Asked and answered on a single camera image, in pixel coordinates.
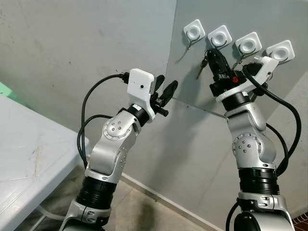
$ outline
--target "white wall hook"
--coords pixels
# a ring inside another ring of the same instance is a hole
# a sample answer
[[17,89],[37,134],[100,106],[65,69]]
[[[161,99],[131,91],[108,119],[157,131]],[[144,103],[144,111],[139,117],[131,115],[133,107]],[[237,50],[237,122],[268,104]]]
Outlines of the white wall hook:
[[218,27],[207,35],[208,40],[215,48],[227,46],[232,42],[232,37],[225,25]]
[[276,59],[280,63],[295,58],[295,53],[290,40],[285,40],[265,49],[267,56]]
[[193,22],[189,23],[187,26],[183,29],[187,40],[189,41],[189,46],[187,49],[189,50],[192,46],[192,42],[196,42],[205,36],[205,31],[201,25],[201,22],[199,19],[194,20]]
[[251,32],[250,34],[239,38],[235,41],[235,45],[242,57],[253,54],[262,49],[262,44],[256,32]]

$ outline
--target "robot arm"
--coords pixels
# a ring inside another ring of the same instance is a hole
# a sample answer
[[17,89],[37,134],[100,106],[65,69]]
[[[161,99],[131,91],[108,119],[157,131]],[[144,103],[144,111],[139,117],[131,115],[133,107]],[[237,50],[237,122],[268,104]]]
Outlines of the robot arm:
[[178,83],[173,81],[158,97],[156,90],[164,79],[164,76],[154,78],[139,69],[130,71],[128,94],[131,106],[121,109],[104,124],[102,137],[89,156],[82,188],[71,202],[60,231],[103,230],[128,152],[141,127],[152,122],[156,113],[168,115],[163,107],[172,98]]
[[[234,222],[235,231],[293,231],[285,199],[279,195],[276,150],[266,137],[266,122],[248,93],[256,87],[240,71],[233,71],[217,49],[208,50],[208,61],[214,83],[213,95],[222,102],[232,134],[232,150],[240,177],[238,204],[242,213]],[[260,84],[264,84],[278,61],[269,57],[256,58],[246,69]]]

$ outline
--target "green object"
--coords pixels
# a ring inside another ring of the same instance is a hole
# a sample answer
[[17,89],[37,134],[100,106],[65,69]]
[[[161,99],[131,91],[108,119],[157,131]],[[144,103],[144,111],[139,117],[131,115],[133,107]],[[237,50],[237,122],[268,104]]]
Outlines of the green object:
[[10,98],[11,100],[14,100],[17,103],[22,104],[23,106],[26,106],[25,103],[23,103],[11,89],[9,89],[1,82],[0,82],[0,94]]

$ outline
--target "key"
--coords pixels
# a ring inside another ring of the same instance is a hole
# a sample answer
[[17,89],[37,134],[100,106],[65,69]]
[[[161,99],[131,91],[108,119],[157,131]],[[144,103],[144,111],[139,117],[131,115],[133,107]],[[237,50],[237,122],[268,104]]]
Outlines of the key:
[[207,56],[204,56],[204,58],[203,58],[203,60],[201,62],[201,65],[200,65],[201,68],[200,68],[200,71],[198,72],[197,79],[201,75],[201,72],[202,72],[203,68],[206,67],[207,63],[208,63]]

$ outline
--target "floor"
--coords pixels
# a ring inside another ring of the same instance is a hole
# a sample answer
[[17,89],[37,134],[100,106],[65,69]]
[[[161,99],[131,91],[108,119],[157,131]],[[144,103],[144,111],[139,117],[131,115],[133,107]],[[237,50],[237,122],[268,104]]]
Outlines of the floor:
[[[42,203],[53,213],[65,215],[82,182],[77,169]],[[149,196],[120,181],[114,193],[112,213],[106,231],[205,231]],[[28,231],[41,214],[34,211],[15,231]],[[61,222],[46,218],[37,231],[56,231]]]

